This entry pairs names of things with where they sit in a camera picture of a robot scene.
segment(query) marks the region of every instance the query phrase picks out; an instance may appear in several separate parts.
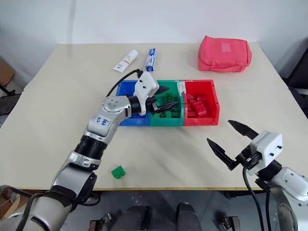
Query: green block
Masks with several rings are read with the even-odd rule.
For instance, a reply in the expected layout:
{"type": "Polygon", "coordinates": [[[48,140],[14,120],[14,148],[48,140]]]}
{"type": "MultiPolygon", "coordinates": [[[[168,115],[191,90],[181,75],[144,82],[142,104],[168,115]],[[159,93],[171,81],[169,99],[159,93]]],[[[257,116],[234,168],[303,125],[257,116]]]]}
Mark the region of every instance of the green block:
{"type": "Polygon", "coordinates": [[[111,174],[114,176],[114,178],[120,179],[122,176],[125,176],[126,172],[124,171],[122,166],[119,166],[116,169],[112,170],[111,174]]]}
{"type": "Polygon", "coordinates": [[[155,103],[161,106],[166,103],[167,100],[178,101],[170,111],[165,112],[164,115],[155,116],[150,115],[150,126],[183,126],[184,122],[184,98],[183,94],[179,94],[177,82],[179,80],[158,80],[160,86],[169,87],[168,91],[155,96],[155,103]]]}

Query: cream tube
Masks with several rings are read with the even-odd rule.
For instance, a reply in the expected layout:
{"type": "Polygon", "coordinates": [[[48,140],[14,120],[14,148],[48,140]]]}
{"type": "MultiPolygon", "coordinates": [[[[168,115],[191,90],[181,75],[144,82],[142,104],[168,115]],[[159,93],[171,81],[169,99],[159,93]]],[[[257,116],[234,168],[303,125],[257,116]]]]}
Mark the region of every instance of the cream tube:
{"type": "Polygon", "coordinates": [[[132,50],[113,69],[122,73],[128,67],[128,65],[134,61],[137,55],[138,52],[136,50],[132,50]]]}

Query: pink bag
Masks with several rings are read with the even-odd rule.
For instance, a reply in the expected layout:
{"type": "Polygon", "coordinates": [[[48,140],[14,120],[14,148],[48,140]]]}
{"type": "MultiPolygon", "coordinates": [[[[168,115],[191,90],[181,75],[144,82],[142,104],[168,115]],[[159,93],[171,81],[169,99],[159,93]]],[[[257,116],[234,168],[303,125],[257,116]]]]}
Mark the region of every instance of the pink bag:
{"type": "Polygon", "coordinates": [[[248,42],[205,36],[198,52],[200,71],[242,72],[251,62],[248,42]]]}

